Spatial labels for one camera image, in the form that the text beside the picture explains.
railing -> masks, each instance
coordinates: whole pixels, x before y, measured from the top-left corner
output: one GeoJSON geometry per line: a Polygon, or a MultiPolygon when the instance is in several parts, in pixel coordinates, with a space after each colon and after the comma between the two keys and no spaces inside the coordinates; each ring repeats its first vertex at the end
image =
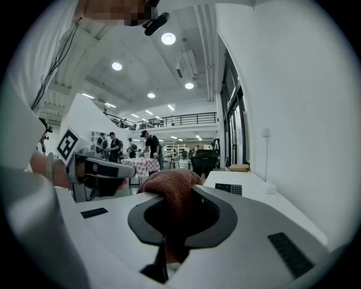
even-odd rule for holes
{"type": "Polygon", "coordinates": [[[131,122],[120,117],[106,115],[119,127],[131,130],[141,130],[150,128],[161,128],[165,126],[180,126],[189,124],[213,124],[216,123],[216,112],[197,113],[193,115],[178,115],[162,117],[161,119],[149,119],[147,121],[131,122]]]}
{"type": "Polygon", "coordinates": [[[113,123],[115,123],[116,126],[118,126],[119,128],[129,128],[130,130],[134,130],[134,122],[129,121],[127,119],[121,119],[120,117],[117,117],[115,115],[110,115],[108,113],[104,113],[106,116],[108,116],[110,118],[111,121],[113,121],[113,123]]]}

checkered tablecloth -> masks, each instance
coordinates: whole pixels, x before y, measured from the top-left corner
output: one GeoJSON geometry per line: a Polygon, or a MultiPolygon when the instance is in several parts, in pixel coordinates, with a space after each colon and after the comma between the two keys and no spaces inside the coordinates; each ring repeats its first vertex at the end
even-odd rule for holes
{"type": "Polygon", "coordinates": [[[137,169],[137,177],[148,177],[149,172],[159,172],[160,166],[157,159],[148,158],[136,158],[136,159],[123,159],[121,160],[123,165],[132,165],[137,169]]]}

cardboard box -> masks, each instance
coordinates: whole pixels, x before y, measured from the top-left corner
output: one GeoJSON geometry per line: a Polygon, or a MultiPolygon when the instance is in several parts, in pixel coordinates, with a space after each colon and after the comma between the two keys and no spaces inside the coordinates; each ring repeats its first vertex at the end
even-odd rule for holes
{"type": "Polygon", "coordinates": [[[231,165],[228,170],[230,172],[248,172],[249,165],[231,165]]]}

window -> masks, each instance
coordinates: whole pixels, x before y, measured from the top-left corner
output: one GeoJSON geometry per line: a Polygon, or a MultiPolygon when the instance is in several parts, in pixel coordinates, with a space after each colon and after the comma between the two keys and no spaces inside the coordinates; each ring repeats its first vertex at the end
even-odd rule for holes
{"type": "Polygon", "coordinates": [[[226,141],[226,167],[232,164],[249,165],[248,127],[243,91],[228,51],[226,52],[221,99],[226,141]]]}

brown towel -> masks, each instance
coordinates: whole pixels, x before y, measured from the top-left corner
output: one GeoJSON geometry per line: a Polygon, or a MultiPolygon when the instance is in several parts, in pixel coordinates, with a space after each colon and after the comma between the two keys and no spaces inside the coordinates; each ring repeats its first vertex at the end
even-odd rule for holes
{"type": "Polygon", "coordinates": [[[167,199],[171,218],[164,220],[167,224],[164,241],[167,263],[183,263],[189,253],[184,241],[192,227],[192,185],[202,185],[196,173],[186,169],[166,170],[151,175],[137,192],[152,192],[167,199]]]}
{"type": "Polygon", "coordinates": [[[174,221],[181,224],[190,216],[192,185],[202,185],[202,180],[196,173],[187,169],[165,170],[151,175],[137,194],[152,192],[165,195],[174,221]]]}

